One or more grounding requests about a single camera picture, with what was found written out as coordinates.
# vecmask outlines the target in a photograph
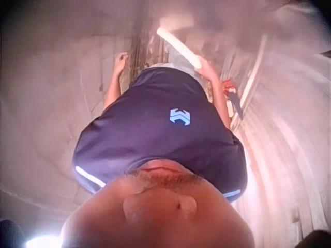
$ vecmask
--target skin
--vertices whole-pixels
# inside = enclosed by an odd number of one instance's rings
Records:
[[[116,60],[104,108],[120,96],[126,56]],[[229,128],[222,85],[212,66],[199,59],[198,73],[211,81],[214,105]],[[249,227],[223,195],[167,159],[108,183],[68,218],[61,236],[63,247],[254,247]]]

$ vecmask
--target hand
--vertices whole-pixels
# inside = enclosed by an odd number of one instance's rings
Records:
[[[200,60],[202,67],[201,69],[196,69],[196,72],[211,82],[218,82],[219,75],[216,73],[215,69],[211,66],[211,64],[203,57],[199,55],[197,55],[197,57]]]
[[[113,75],[120,76],[127,64],[128,61],[128,53],[120,53],[116,58]]]

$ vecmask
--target light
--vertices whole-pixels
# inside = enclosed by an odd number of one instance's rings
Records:
[[[202,65],[199,58],[187,48],[180,40],[170,34],[167,30],[160,27],[157,32],[164,40],[172,45],[180,54],[182,54],[196,69],[201,69]]]
[[[61,248],[62,240],[59,236],[45,235],[29,240],[26,248]]]

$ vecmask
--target white stripe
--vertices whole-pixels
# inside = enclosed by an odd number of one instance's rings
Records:
[[[95,184],[99,185],[100,187],[103,188],[104,186],[106,186],[106,184],[105,184],[103,181],[101,181],[100,179],[98,179],[98,178],[92,176],[91,174],[87,173],[87,172],[84,171],[82,168],[76,166],[75,169],[76,169],[76,171],[77,171],[79,174],[81,174],[83,177],[86,177],[88,180],[94,182]]]
[[[226,198],[228,197],[231,197],[231,196],[234,196],[234,195],[237,195],[241,192],[241,190],[235,190],[235,191],[232,191],[232,192],[229,192],[229,193],[225,193],[223,194]]]

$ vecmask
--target man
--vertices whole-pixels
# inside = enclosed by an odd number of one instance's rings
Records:
[[[253,247],[229,203],[245,190],[246,163],[213,67],[199,57],[210,104],[174,50],[120,95],[127,59],[117,58],[104,111],[74,152],[75,175],[95,195],[64,225],[64,247]]]

